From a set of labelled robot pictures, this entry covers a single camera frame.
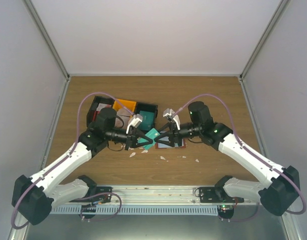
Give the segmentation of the black bin with green cards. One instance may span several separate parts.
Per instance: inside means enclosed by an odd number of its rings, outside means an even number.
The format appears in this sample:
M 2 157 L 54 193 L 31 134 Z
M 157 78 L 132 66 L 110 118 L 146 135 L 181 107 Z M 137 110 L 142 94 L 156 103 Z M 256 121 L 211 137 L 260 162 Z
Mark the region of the black bin with green cards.
M 141 131 L 147 133 L 151 129 L 155 128 L 156 118 L 158 115 L 158 105 L 137 102 L 134 113 L 142 116 L 142 123 L 138 127 Z

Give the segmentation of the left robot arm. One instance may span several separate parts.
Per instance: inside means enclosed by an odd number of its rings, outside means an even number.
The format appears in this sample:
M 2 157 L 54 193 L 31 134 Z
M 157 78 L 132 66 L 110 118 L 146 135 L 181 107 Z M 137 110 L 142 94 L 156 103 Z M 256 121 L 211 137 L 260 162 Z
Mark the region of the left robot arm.
M 73 145 L 62 156 L 32 176 L 21 175 L 15 180 L 11 200 L 14 207 L 11 225 L 14 229 L 20 229 L 15 224 L 16 213 L 20 213 L 28 224 L 37 225 L 60 205 L 74 200 L 91 202 L 96 198 L 97 184 L 85 175 L 68 184 L 61 182 L 106 148 L 108 142 L 136 148 L 138 138 L 146 137 L 139 129 L 143 121 L 140 114 L 134 114 L 126 128 L 115 126 L 117 117 L 115 109 L 101 109 L 96 119 L 89 123 L 86 131 L 77 135 Z

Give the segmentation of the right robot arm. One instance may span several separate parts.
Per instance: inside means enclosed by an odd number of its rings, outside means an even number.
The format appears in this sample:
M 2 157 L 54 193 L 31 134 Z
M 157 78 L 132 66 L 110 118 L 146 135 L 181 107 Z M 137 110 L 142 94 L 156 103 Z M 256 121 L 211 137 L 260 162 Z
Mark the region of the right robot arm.
M 168 120 L 164 128 L 169 128 L 162 134 L 169 140 L 167 145 L 172 147 L 183 139 L 199 137 L 203 144 L 232 158 L 257 179 L 246 181 L 226 175 L 215 184 L 215 198 L 222 203 L 232 197 L 252 200 L 275 216 L 287 212 L 300 196 L 298 170 L 293 166 L 283 167 L 251 148 L 230 127 L 215 122 L 202 101 L 190 103 L 188 111 L 191 121 L 183 124 L 171 108 L 163 112 Z

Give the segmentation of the black bin with red cards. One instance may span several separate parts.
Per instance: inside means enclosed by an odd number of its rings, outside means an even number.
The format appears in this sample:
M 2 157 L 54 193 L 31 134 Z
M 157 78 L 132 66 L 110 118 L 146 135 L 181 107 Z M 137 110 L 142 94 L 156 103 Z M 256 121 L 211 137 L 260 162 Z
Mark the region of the black bin with red cards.
M 95 96 L 91 103 L 91 106 L 86 115 L 86 126 L 88 127 L 91 122 L 95 121 L 97 115 L 103 108 L 112 108 L 114 105 L 114 99 L 110 97 Z

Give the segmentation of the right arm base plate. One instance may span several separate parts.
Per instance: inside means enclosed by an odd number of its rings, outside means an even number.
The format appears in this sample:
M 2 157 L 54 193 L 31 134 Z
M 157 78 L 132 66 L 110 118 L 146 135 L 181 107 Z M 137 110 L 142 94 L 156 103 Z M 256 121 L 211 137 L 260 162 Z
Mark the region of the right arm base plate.
M 200 203 L 244 203 L 241 197 L 229 196 L 222 187 L 201 186 L 194 190 L 194 196 Z

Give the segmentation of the red cards stack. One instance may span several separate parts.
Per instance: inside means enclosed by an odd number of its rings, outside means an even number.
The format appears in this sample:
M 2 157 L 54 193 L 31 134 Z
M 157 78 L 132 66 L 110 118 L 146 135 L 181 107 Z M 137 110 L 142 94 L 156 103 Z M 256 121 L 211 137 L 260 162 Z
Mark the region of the red cards stack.
M 94 111 L 94 114 L 93 114 L 93 118 L 92 120 L 95 121 L 96 118 L 97 118 L 97 115 L 100 113 L 100 111 L 103 109 L 103 108 L 107 108 L 108 105 L 107 104 L 104 104 L 104 103 L 99 103 Z

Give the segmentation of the aluminium front rail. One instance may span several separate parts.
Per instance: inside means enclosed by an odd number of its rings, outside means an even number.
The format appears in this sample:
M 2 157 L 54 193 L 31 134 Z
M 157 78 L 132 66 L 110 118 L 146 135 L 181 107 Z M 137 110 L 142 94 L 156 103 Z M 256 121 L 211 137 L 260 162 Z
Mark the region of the aluminium front rail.
M 54 190 L 47 193 L 46 196 L 54 199 L 55 203 L 52 207 L 58 207 L 68 202 L 78 202 L 82 200 L 87 194 L 88 190 L 95 188 L 96 186 L 88 187 L 82 180 L 75 180 L 72 183 L 65 185 L 58 185 Z M 229 204 L 234 203 L 200 203 L 199 198 L 194 196 L 194 190 L 198 186 L 112 186 L 112 192 L 110 194 L 112 204 L 117 198 L 113 197 L 113 194 L 120 196 L 124 204 L 150 204 L 150 205 L 176 205 L 176 204 Z M 229 183 L 224 186 L 218 186 L 216 188 L 223 188 L 223 190 L 230 197 L 243 198 L 246 203 L 259 203 L 260 195 L 259 191 L 264 190 L 258 182 L 238 180 L 231 178 Z M 93 197 L 105 195 L 107 192 L 98 193 L 93 196 L 88 196 L 88 199 Z

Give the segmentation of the white cards stack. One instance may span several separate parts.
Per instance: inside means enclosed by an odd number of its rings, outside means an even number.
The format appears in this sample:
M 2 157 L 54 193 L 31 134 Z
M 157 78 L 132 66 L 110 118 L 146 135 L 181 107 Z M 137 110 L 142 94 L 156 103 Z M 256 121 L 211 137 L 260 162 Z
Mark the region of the white cards stack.
M 115 119 L 115 127 L 126 129 L 128 126 L 131 113 L 124 108 L 120 108 L 117 111 L 117 118 Z

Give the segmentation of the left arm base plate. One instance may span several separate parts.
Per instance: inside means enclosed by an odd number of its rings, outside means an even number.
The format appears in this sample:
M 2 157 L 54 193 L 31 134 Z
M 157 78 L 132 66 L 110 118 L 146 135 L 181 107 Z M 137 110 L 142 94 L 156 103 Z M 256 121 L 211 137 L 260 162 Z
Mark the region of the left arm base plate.
M 111 202 L 111 192 L 112 192 L 113 188 L 111 186 L 97 186 L 97 187 L 93 187 L 91 190 L 89 189 L 88 192 L 86 193 L 86 195 L 84 196 L 84 198 L 86 197 L 91 197 L 94 196 L 96 194 L 99 193 L 107 193 L 104 195 L 99 195 L 93 198 L 89 198 L 89 199 L 84 199 L 84 200 L 78 200 L 78 202 L 83 202 L 83 203 L 87 203 L 87 202 L 99 202 L 101 204 L 103 203 L 110 203 Z

